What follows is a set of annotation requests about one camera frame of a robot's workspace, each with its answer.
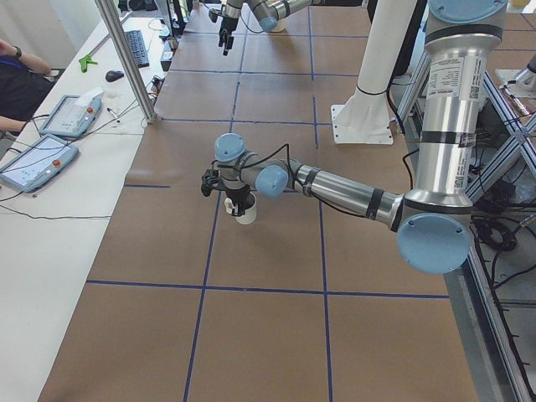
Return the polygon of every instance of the keyboard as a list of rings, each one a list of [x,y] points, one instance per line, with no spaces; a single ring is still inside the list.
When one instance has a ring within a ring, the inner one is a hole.
[[[142,31],[139,29],[126,31],[126,41],[131,48],[132,55],[138,67],[147,67],[149,65],[149,57],[145,50],[145,42],[143,42]]]

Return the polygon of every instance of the green object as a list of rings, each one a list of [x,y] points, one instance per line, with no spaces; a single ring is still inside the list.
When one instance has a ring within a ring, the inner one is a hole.
[[[80,63],[80,67],[82,69],[82,72],[85,73],[87,71],[87,65],[88,64],[99,64],[96,61],[91,59],[91,55],[87,54],[83,58],[78,60]]]

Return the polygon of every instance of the white table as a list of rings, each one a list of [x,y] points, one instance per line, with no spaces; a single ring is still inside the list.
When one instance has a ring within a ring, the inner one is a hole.
[[[151,18],[129,18],[125,30],[140,29],[149,47],[150,67],[140,69],[149,83],[163,77],[160,66],[160,23]],[[123,70],[110,39],[93,55],[98,65],[80,70],[78,59],[106,35],[101,22],[75,56],[61,79],[36,112],[50,113],[62,95],[81,95],[97,86],[105,92],[95,129],[111,120],[107,107],[124,111],[134,100],[126,77],[105,81],[108,70]],[[111,215],[124,177],[144,132],[139,107],[87,138],[76,142],[79,157],[57,178],[33,194],[0,203],[33,216]],[[14,147],[39,138],[30,123]],[[8,152],[0,165],[14,158]],[[17,192],[2,183],[0,199]],[[30,219],[0,210],[0,400],[35,401],[44,386],[69,324],[76,302],[105,233],[108,219]]]

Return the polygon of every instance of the light blue joint cap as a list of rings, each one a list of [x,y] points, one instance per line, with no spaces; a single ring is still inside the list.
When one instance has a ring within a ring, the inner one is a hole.
[[[446,23],[475,23],[491,17],[508,0],[429,0],[428,6],[434,16]]]
[[[428,274],[446,274],[466,260],[469,234],[457,220],[441,214],[418,214],[407,219],[396,235],[404,260]]]
[[[238,134],[228,132],[214,143],[214,155],[220,162],[229,162],[245,152],[244,139]]]
[[[265,167],[255,180],[255,188],[266,197],[275,198],[283,192],[288,183],[288,173],[281,167]]]
[[[271,32],[277,25],[277,19],[274,17],[266,17],[259,21],[259,25],[265,32]]]

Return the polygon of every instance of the person's arm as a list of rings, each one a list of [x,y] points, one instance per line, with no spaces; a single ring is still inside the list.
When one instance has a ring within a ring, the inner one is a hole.
[[[16,55],[17,49],[8,42],[0,39],[0,56],[15,57]],[[18,61],[20,61],[34,73],[41,75],[47,75],[50,73],[50,65],[34,54],[23,52],[23,54],[18,58]]]
[[[23,129],[24,121],[9,119],[4,116],[0,116],[0,131],[13,131],[19,132]]]

